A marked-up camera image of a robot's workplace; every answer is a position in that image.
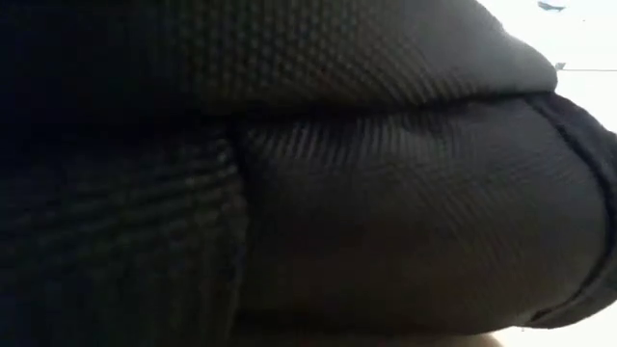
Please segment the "black fabric backpack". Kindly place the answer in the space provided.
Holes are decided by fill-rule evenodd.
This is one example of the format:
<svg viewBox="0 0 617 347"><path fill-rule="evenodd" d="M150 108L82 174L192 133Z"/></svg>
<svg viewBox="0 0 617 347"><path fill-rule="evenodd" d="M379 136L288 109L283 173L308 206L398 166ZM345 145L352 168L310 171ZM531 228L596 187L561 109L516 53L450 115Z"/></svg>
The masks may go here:
<svg viewBox="0 0 617 347"><path fill-rule="evenodd" d="M0 0L0 347L494 347L617 303L617 134L477 0Z"/></svg>

